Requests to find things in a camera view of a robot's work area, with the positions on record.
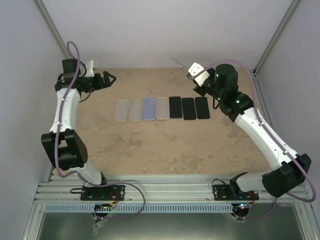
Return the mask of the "white case of phone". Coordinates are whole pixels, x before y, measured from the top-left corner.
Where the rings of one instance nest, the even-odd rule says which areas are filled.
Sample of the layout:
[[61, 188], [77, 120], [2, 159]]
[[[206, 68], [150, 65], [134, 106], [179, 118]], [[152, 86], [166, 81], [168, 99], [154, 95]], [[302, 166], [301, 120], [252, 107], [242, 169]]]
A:
[[142, 99], [131, 99], [128, 111], [128, 120], [130, 122], [139, 122], [142, 120]]
[[129, 108], [130, 101], [128, 99], [118, 99], [115, 105], [113, 120], [119, 123], [126, 122], [128, 120]]

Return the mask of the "blue phone black screen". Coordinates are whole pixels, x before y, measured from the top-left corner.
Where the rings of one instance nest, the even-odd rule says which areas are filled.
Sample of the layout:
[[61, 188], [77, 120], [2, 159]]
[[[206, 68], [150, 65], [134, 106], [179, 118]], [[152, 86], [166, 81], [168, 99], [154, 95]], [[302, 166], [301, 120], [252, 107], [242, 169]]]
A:
[[169, 115], [171, 119], [181, 119], [182, 112], [182, 98], [180, 96], [169, 97]]

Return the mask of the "white case of front phone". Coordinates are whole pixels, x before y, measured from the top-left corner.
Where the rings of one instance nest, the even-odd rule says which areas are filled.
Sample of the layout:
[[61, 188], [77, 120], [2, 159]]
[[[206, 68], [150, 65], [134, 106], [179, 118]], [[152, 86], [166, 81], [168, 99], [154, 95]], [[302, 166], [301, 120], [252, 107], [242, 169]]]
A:
[[130, 122], [139, 122], [142, 120], [142, 99], [131, 99], [128, 111], [128, 120]]

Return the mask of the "lavender phone case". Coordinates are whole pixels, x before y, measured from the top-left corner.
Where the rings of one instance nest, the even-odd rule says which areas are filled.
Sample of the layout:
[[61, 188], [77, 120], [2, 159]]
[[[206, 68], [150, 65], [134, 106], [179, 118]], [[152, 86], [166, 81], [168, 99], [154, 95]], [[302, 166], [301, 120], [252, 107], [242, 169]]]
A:
[[144, 121], [153, 121], [156, 119], [156, 99], [154, 97], [144, 98], [142, 100], [142, 119]]

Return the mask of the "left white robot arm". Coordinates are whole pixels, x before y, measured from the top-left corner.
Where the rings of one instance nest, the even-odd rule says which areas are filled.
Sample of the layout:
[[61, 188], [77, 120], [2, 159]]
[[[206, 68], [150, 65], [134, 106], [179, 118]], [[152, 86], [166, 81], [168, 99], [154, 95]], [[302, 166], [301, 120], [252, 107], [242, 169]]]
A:
[[116, 77], [107, 71], [96, 73], [94, 60], [86, 63], [76, 59], [62, 61], [63, 72], [54, 86], [57, 106], [53, 124], [41, 135], [42, 146], [61, 178], [78, 176], [85, 187], [99, 200], [108, 197], [110, 188], [102, 172], [88, 162], [88, 150], [76, 132], [77, 109], [83, 93], [109, 88]]

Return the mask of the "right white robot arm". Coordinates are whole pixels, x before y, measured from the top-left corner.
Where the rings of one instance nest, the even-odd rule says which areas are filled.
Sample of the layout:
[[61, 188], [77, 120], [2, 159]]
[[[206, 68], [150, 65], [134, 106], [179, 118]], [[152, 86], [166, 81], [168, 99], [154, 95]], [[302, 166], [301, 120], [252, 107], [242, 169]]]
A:
[[238, 72], [232, 64], [221, 61], [215, 67], [193, 63], [187, 77], [195, 83], [194, 91], [210, 95], [213, 107], [220, 109], [244, 130], [265, 156], [271, 170], [262, 173], [240, 173], [229, 181], [229, 193], [236, 200], [248, 192], [267, 191], [279, 198], [307, 178], [311, 159], [289, 147], [264, 120], [254, 98], [239, 91]]

